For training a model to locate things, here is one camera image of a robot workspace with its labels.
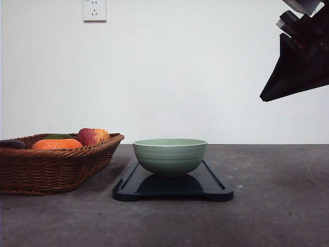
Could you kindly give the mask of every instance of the black plastic tray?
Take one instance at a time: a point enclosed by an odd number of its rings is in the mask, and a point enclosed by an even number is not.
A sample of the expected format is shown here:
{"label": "black plastic tray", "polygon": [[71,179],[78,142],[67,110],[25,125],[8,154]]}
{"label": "black plastic tray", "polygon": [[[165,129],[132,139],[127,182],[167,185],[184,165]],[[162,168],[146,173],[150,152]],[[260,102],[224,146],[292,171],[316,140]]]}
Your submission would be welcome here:
{"label": "black plastic tray", "polygon": [[113,189],[113,198],[118,201],[161,197],[204,197],[223,202],[233,199],[233,189],[205,161],[194,171],[175,178],[159,177],[137,163]]}

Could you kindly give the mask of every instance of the gray concrete floor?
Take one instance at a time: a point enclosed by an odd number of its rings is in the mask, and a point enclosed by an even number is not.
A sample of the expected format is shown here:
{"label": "gray concrete floor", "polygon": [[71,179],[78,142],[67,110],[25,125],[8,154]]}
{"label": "gray concrete floor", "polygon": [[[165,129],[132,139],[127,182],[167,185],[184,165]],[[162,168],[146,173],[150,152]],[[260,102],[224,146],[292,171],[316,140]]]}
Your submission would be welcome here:
{"label": "gray concrete floor", "polygon": [[2,246],[329,246],[329,145],[208,145],[206,160],[232,201],[116,201],[136,163],[120,145],[75,192],[0,195]]}

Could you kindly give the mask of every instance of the fruit basket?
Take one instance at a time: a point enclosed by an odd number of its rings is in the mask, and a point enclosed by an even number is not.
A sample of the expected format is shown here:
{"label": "fruit basket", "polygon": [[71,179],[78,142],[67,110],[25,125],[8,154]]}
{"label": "fruit basket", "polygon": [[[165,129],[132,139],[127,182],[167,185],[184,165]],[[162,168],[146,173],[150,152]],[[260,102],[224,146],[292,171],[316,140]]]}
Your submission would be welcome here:
{"label": "fruit basket", "polygon": [[45,196],[72,192],[109,164],[124,139],[116,133],[105,142],[82,148],[30,149],[47,135],[16,138],[28,149],[0,149],[0,193]]}

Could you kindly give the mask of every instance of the orange fruit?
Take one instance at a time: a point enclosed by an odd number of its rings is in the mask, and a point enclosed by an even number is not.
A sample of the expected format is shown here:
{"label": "orange fruit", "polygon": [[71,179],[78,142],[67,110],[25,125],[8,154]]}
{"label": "orange fruit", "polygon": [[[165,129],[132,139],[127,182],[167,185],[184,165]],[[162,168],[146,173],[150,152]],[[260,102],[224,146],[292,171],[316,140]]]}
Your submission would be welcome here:
{"label": "orange fruit", "polygon": [[33,144],[32,149],[61,149],[82,148],[82,144],[75,139],[44,139]]}

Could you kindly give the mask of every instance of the ceramic bowl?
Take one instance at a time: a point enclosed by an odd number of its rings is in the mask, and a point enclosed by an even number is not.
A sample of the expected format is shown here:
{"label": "ceramic bowl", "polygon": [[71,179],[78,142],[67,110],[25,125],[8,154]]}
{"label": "ceramic bowl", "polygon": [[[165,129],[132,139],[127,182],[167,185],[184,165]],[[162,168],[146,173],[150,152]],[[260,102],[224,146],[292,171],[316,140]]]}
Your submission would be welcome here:
{"label": "ceramic bowl", "polygon": [[156,175],[177,177],[196,169],[204,158],[207,142],[194,139],[150,139],[133,143],[141,166]]}

